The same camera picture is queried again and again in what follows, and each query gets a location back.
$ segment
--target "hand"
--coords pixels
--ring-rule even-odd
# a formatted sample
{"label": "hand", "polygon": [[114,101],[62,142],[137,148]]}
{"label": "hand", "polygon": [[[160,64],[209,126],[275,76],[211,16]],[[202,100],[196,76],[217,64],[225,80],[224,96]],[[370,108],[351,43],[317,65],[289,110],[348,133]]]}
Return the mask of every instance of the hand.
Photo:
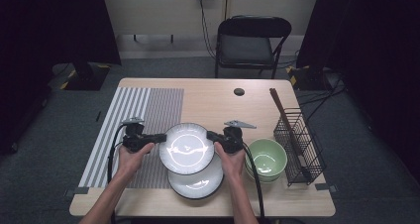
{"label": "hand", "polygon": [[234,154],[227,154],[220,143],[215,142],[214,146],[216,153],[222,160],[223,173],[227,176],[228,180],[232,181],[233,178],[241,178],[245,161],[245,151],[240,150]]}
{"label": "hand", "polygon": [[128,148],[120,146],[117,173],[127,178],[133,177],[142,165],[143,156],[154,146],[154,143],[148,143],[136,153],[130,153]]}

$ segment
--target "black curtain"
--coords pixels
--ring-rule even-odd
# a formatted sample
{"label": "black curtain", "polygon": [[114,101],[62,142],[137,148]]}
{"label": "black curtain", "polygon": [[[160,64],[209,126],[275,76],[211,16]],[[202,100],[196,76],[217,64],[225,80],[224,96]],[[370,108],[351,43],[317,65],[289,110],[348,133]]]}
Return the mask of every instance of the black curtain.
{"label": "black curtain", "polygon": [[1,147],[16,140],[52,66],[121,64],[104,0],[0,0],[0,45]]}

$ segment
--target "green bowl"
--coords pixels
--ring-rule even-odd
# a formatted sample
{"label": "green bowl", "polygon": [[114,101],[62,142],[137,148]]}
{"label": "green bowl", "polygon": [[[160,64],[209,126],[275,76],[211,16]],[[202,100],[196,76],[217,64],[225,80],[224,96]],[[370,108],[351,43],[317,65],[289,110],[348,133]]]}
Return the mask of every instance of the green bowl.
{"label": "green bowl", "polygon": [[[278,179],[287,165],[287,154],[283,146],[270,139],[258,139],[250,145],[250,152],[259,174],[260,181],[271,182]],[[254,177],[251,162],[246,156],[247,173]]]}

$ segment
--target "utensil holder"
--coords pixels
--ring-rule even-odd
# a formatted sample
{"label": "utensil holder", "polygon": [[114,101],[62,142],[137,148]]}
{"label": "utensil holder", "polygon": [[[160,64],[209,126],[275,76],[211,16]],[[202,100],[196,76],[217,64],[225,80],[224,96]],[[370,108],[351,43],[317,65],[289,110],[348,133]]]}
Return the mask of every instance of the utensil holder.
{"label": "utensil holder", "polygon": [[300,109],[284,109],[287,120],[292,128],[293,135],[297,140],[297,145],[302,152],[303,159],[299,159],[296,148],[293,148],[290,141],[290,133],[287,130],[281,117],[274,129],[274,137],[279,142],[287,154],[287,175],[288,186],[293,183],[312,183],[327,167],[322,158],[322,149],[318,146],[318,141],[310,127],[306,125]]}

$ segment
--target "striped placemat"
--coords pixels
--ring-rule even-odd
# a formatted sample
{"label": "striped placemat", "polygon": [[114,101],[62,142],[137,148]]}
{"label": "striped placemat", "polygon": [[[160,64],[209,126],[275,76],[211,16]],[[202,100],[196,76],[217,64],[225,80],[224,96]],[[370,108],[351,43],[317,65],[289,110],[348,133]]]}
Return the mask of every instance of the striped placemat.
{"label": "striped placemat", "polygon": [[[79,186],[106,186],[108,155],[121,121],[140,117],[145,120],[145,134],[165,133],[180,123],[182,99],[183,89],[118,87]],[[122,141],[123,136],[124,132],[121,131],[117,143]],[[113,173],[117,167],[118,150],[114,156]],[[170,188],[166,167],[158,156],[158,146],[144,156],[142,168],[128,187]]]}

